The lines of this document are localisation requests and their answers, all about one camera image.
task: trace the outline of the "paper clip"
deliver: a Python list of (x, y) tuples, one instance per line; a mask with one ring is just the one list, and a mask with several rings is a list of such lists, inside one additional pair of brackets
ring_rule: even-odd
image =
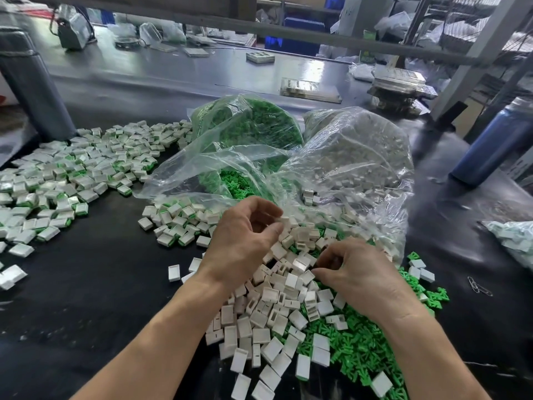
[(470, 288), (472, 288), (472, 290), (474, 292), (476, 292), (476, 293), (480, 292), (480, 290), (479, 290), (479, 288), (477, 286), (477, 283), (474, 281), (474, 279), (471, 276), (468, 277), (468, 282), (470, 283)]
[(470, 287), (472, 290), (476, 293), (484, 293), (487, 296), (493, 296), (492, 292), (489, 289), (484, 288), (483, 286), (479, 285), (472, 277), (468, 277), (468, 282), (470, 283)]

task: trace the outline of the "black table surface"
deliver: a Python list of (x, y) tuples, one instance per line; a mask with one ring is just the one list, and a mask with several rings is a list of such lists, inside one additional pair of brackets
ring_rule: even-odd
[[(78, 127), (104, 128), (142, 119), (149, 124), (170, 122), (183, 119), (188, 108), (239, 92), (240, 87), (217, 85), (210, 76), (214, 68), (222, 72), (226, 66), (221, 76), (230, 78), (227, 71), (241, 64), (236, 55), (245, 51), (216, 50), (209, 58), (211, 69), (202, 66), (205, 60), (182, 57), (172, 67), (170, 55), (162, 52), (115, 51), (105, 42), (102, 28), (97, 29), (97, 45), (66, 54), (43, 30), (46, 22), (25, 20), (21, 25), (34, 36)], [(276, 64), (261, 73), (318, 76), (337, 86), (343, 106), (368, 106), (368, 85), (349, 80), (346, 65), (284, 55), (279, 61), (276, 56)], [(305, 71), (306, 67), (315, 71)], [(187, 76), (195, 76), (195, 83), (183, 78), (185, 69)], [(243, 82), (255, 84), (249, 78)], [(263, 96), (297, 117), (317, 107), (338, 107)], [(408, 133), (416, 167), (406, 253), (421, 255), (436, 275), (435, 285), (446, 288), (451, 299), (438, 311), (437, 320), (493, 399), (531, 397), (533, 278), (479, 222), (530, 220), (533, 200), (499, 172), (475, 190), (449, 180), (447, 174), (466, 151), (466, 143), (421, 119), (390, 119)], [(4, 265), (17, 263), (29, 273), (15, 288), (0, 292), (0, 301), (13, 300), (0, 311), (1, 399), (70, 397), (181, 286), (181, 282), (169, 284), (167, 267), (180, 264), (184, 275), (201, 250), (158, 245), (137, 225), (146, 204), (109, 191), (90, 204), (87, 218), (75, 220), (49, 243), (37, 244), (28, 258), (0, 255)], [(474, 293), (468, 276), (494, 295)], [(294, 368), (293, 363), (276, 398), (375, 398), (369, 388), (348, 382), (337, 367), (312, 365), (308, 383), (294, 378)], [(176, 398), (230, 398), (234, 382), (228, 361), (218, 358), (218, 347), (202, 342)]]

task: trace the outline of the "stack of parts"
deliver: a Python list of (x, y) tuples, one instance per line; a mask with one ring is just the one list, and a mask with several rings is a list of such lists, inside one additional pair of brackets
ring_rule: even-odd
[(13, 160), (17, 168), (0, 171), (0, 238), (5, 240), (0, 253), (27, 257), (35, 250), (32, 241), (47, 242), (86, 216), (89, 203), (108, 188), (131, 195), (133, 183), (146, 181), (160, 152), (175, 143), (187, 146), (191, 128), (184, 120), (151, 127), (143, 120), (105, 131), (78, 129), (69, 142), (41, 143)]
[[(301, 380), (309, 380), (311, 363), (328, 367), (340, 362), (343, 374), (352, 381), (360, 377), (379, 398), (406, 398), (403, 376), (383, 332), (346, 306), (342, 296), (316, 282), (310, 271), (321, 250), (344, 234), (310, 223), (298, 224), (292, 217), (279, 221), (285, 226), (279, 242), (206, 331), (206, 343), (218, 343), (221, 359), (232, 358), (231, 370), (238, 374), (232, 398), (241, 400), (248, 393), (247, 359), (252, 368), (262, 368), (252, 397), (265, 400), (274, 397), (293, 358), (297, 359), (296, 377)], [(314, 247), (311, 254), (309, 245)], [(189, 275), (201, 266), (197, 260)], [(425, 269), (416, 253), (410, 254), (409, 260), (413, 269)], [(397, 268), (432, 315), (431, 307), (442, 309), (440, 301), (449, 300), (444, 289), (429, 292), (418, 278)]]
[(157, 242), (165, 247), (176, 242), (185, 247), (196, 239), (197, 246), (207, 248), (223, 211), (222, 207), (206, 210), (202, 204), (194, 204), (187, 197), (168, 198), (146, 206), (142, 213), (144, 217), (138, 223), (144, 231), (156, 227)]

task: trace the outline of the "plastic container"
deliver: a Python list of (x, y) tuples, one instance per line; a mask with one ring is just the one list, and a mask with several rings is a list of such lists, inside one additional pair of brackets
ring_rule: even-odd
[(0, 73), (44, 141), (68, 140), (76, 127), (28, 33), (0, 26)]
[(530, 137), (532, 129), (533, 101), (515, 98), (494, 117), (450, 175), (477, 187)]

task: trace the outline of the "clear plastic bag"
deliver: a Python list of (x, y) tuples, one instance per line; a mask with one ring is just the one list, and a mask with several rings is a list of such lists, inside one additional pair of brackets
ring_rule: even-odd
[(481, 222), (496, 236), (505, 250), (524, 267), (533, 270), (533, 221)]
[(144, 41), (146, 46), (157, 44), (163, 40), (156, 26), (151, 22), (145, 22), (139, 26), (139, 37)]
[[(233, 95), (191, 115), (193, 142), (165, 161), (138, 195), (182, 193), (272, 199), (266, 176), (303, 145), (300, 128), (283, 109), (255, 95)], [(248, 188), (241, 192), (243, 186)]]
[(191, 115), (193, 136), (212, 132), (220, 148), (266, 144), (277, 149), (303, 145), (296, 120), (273, 103), (256, 95), (230, 95), (197, 108)]
[(185, 44), (187, 38), (183, 33), (183, 27), (174, 21), (161, 21), (161, 28), (163, 29), (163, 40), (165, 42)]
[(348, 69), (348, 73), (356, 80), (367, 81), (371, 83), (374, 81), (374, 65), (373, 64), (352, 64)]
[[(345, 227), (354, 227), (341, 216), (350, 212), (356, 234), (401, 255), (414, 176), (407, 135), (377, 114), (349, 107), (306, 114), (304, 140), (266, 180), (275, 202), (289, 214)], [(302, 206), (303, 189), (318, 193), (319, 206)]]

